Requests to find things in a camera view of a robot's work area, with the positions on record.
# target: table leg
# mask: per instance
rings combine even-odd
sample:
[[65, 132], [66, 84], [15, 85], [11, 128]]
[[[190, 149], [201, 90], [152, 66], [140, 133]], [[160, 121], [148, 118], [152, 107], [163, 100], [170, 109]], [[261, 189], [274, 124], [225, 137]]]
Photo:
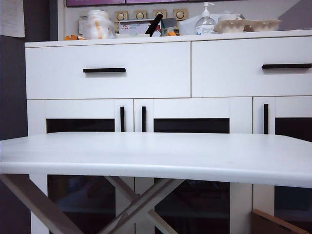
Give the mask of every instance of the table leg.
[[[105, 177], [116, 189], [121, 191], [130, 202], [139, 199], [140, 195], [136, 194], [122, 179], [118, 176], [106, 176]], [[177, 232], [163, 220], [153, 209], [146, 213], [147, 218], [154, 223], [154, 225], [163, 234], [177, 234]]]
[[28, 175], [1, 174], [0, 178], [53, 234], [83, 234]]
[[[132, 202], [127, 209], [125, 209], [120, 215], [118, 215], [98, 234], [115, 234], [116, 232], [120, 231], [120, 229], [135, 223], [136, 220], [138, 220], [143, 215], [146, 215], [146, 213], [148, 213], [156, 204], [163, 200], [183, 181], [183, 179], [160, 179], [144, 194], [142, 194], [141, 197], [137, 198], [134, 202]], [[163, 224], [161, 220], [156, 217], [156, 221], [159, 224]]]

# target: cardboard box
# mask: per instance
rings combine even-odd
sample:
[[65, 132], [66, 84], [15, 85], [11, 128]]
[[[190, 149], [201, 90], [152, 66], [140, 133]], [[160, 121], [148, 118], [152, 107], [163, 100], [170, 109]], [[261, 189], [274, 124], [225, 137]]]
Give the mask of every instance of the cardboard box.
[[260, 210], [253, 210], [252, 234], [309, 234], [309, 233], [282, 219], [264, 213]]
[[[136, 19], [119, 21], [119, 34], [145, 34], [154, 19]], [[153, 37], [161, 36], [161, 22], [159, 22]]]

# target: dark glass panel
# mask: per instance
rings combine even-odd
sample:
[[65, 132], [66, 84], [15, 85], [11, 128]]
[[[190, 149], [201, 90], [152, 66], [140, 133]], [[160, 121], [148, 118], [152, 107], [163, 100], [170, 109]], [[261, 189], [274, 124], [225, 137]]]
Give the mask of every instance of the dark glass panel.
[[57, 132], [114, 132], [114, 119], [48, 118], [47, 133]]
[[[47, 133], [114, 132], [114, 119], [47, 119]], [[48, 175], [48, 196], [85, 234], [115, 218], [115, 188], [103, 176]]]
[[[275, 134], [312, 142], [312, 118], [276, 118]], [[312, 189], [275, 186], [275, 216], [312, 233]]]
[[[154, 132], [229, 133], [228, 118], [154, 119]], [[186, 180], [155, 211], [179, 234], [230, 233], [230, 184]]]
[[115, 218], [115, 188], [103, 176], [48, 175], [48, 196], [85, 234]]
[[228, 118], [156, 118], [156, 133], [229, 133]]

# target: glass cabinet door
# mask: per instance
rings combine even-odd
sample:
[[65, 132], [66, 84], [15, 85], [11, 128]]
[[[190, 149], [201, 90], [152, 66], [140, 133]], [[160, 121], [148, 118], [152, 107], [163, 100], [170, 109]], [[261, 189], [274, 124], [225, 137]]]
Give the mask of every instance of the glass cabinet door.
[[[312, 142], [312, 97], [256, 97], [254, 133], [267, 132]], [[268, 212], [312, 232], [312, 189], [266, 186], [256, 197], [266, 197]]]
[[[133, 100], [29, 100], [28, 118], [30, 135], [133, 132]], [[103, 176], [30, 175], [30, 178], [86, 234], [98, 233], [128, 205]], [[133, 181], [127, 178], [132, 187]], [[42, 225], [32, 216], [33, 233], [47, 233]]]
[[[135, 99], [135, 131], [251, 133], [252, 98]], [[155, 180], [136, 178], [136, 189], [144, 191]], [[204, 234], [207, 228], [211, 233], [249, 234], [251, 185], [185, 180], [155, 211], [179, 234]], [[153, 228], [145, 225], [139, 231], [151, 233]]]

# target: pump bottle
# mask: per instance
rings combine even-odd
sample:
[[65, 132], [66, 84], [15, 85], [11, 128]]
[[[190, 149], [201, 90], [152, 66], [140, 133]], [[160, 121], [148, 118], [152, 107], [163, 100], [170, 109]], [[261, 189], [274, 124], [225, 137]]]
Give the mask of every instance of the pump bottle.
[[210, 18], [210, 12], [208, 11], [209, 5], [214, 5], [214, 4], [210, 2], [204, 3], [205, 10], [202, 13], [202, 18], [199, 21], [197, 21], [196, 26], [195, 26], [196, 35], [214, 33], [215, 21], [212, 18]]

